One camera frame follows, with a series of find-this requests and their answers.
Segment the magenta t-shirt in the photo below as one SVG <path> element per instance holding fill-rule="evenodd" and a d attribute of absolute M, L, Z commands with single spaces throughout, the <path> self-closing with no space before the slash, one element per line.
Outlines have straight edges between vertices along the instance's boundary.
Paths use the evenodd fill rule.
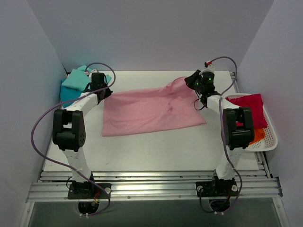
<path fill-rule="evenodd" d="M 227 97 L 226 99 L 234 105 L 238 105 L 241 107 L 249 107 L 251 109 L 254 129 L 261 129 L 267 127 L 267 121 L 264 117 L 263 101 L 261 94 L 252 94 L 238 98 Z"/>

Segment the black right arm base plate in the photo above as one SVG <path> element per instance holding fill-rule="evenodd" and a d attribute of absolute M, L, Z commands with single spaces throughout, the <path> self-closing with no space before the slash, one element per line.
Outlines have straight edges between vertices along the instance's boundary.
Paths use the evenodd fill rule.
<path fill-rule="evenodd" d="M 198 197 L 229 197 L 238 195 L 238 192 L 238 186 L 234 181 L 196 182 L 196 194 Z"/>

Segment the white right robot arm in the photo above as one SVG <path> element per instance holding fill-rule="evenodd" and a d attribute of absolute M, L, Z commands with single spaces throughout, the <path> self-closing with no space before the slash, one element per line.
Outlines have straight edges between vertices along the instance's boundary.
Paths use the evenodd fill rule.
<path fill-rule="evenodd" d="M 196 70 L 185 78 L 185 83 L 200 95 L 203 107 L 215 111 L 220 117 L 224 154 L 215 170 L 216 180 L 210 183 L 210 189 L 215 195 L 221 195 L 227 190 L 226 181 L 230 182 L 236 175 L 242 152 L 254 140 L 252 111 L 223 98 L 215 90 L 214 72 L 211 70 Z"/>

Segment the orange t-shirt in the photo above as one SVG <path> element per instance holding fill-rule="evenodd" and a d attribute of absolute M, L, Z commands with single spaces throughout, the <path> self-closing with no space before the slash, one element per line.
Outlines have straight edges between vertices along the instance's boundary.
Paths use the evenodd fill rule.
<path fill-rule="evenodd" d="M 254 140 L 252 142 L 250 142 L 250 145 L 261 141 L 262 139 L 265 138 L 265 136 L 266 136 L 266 134 L 265 134 L 263 128 L 254 129 Z"/>

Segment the pink t-shirt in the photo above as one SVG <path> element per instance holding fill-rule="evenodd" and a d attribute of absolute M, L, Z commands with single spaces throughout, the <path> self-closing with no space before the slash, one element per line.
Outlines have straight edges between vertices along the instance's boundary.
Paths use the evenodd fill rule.
<path fill-rule="evenodd" d="M 167 131 L 205 124 L 194 108 L 196 95 L 177 78 L 161 88 L 112 94 L 104 101 L 102 136 Z"/>

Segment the teal blue folded t-shirt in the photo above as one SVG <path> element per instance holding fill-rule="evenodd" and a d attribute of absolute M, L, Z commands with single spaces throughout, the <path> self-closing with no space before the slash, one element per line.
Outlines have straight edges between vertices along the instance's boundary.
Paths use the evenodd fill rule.
<path fill-rule="evenodd" d="M 61 102 L 66 102 L 66 101 L 69 101 L 69 100 L 79 98 L 81 96 L 82 92 L 77 90 L 77 89 L 64 87 L 62 85 L 64 81 L 65 81 L 65 79 L 61 80 L 61 87 L 60 87 L 60 100 L 61 100 Z"/>

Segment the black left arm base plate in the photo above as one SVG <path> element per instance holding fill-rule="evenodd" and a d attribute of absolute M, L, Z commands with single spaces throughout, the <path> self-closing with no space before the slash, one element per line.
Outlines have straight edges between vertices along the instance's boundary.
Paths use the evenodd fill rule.
<path fill-rule="evenodd" d="M 72 182 L 69 186 L 67 198 L 71 200 L 107 199 L 108 196 L 98 187 L 89 182 Z"/>

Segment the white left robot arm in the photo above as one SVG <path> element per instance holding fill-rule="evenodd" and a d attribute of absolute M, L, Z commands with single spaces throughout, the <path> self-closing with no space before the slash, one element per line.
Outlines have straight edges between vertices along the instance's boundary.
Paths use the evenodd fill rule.
<path fill-rule="evenodd" d="M 55 110 L 53 114 L 53 143 L 63 151 L 68 164 L 73 167 L 73 189 L 78 190 L 84 198 L 91 198 L 96 191 L 95 185 L 90 183 L 94 177 L 83 151 L 86 141 L 84 116 L 112 94 L 104 73 L 93 72 L 90 79 L 80 100 L 64 109 Z"/>

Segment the white plastic basket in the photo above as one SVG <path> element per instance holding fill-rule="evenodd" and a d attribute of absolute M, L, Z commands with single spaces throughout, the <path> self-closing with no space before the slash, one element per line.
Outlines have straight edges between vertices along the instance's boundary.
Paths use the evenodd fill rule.
<path fill-rule="evenodd" d="M 227 98 L 227 97 L 238 98 L 238 97 L 248 96 L 248 95 L 250 95 L 250 94 L 237 93 L 237 94 L 226 96 L 225 98 Z M 259 142 L 256 142 L 251 145 L 249 144 L 249 146 L 245 149 L 246 152 L 265 152 L 265 151 L 271 151 L 277 147 L 278 141 L 277 141 L 276 133 L 273 129 L 270 118 L 269 118 L 266 110 L 264 109 L 264 106 L 263 106 L 263 111 L 264 111 L 264 117 L 267 121 L 267 127 L 264 128 L 264 132 L 265 132 L 266 136 L 264 139 L 262 139 Z"/>

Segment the aluminium rail frame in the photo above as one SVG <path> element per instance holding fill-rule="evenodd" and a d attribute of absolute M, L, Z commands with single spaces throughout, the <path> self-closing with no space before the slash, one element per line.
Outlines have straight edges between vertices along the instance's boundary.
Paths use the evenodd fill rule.
<path fill-rule="evenodd" d="M 121 137 L 102 137 L 103 111 L 103 104 L 91 106 L 85 116 L 84 152 L 96 181 L 112 185 L 110 208 L 80 216 L 78 201 L 67 197 L 70 170 L 46 160 L 30 187 L 23 227 L 289 226 L 279 179 L 271 176 L 260 152 L 241 156 L 243 188 L 226 214 L 200 209 L 208 199 L 197 197 L 196 182 L 210 181 L 223 156 L 216 110 L 201 111 L 204 125 Z"/>

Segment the mint green folded t-shirt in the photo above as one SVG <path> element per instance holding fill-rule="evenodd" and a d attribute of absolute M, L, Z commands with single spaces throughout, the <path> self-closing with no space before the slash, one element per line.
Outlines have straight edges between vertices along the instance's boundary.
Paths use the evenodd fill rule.
<path fill-rule="evenodd" d="M 91 82 L 91 77 L 89 78 L 87 75 L 85 75 L 84 71 L 92 70 L 89 66 L 81 66 L 77 69 L 73 69 L 63 82 L 64 87 L 77 89 L 81 92 L 85 89 L 86 85 Z M 108 87 L 110 87 L 110 82 L 112 81 L 112 77 L 108 74 L 105 74 L 108 82 Z"/>

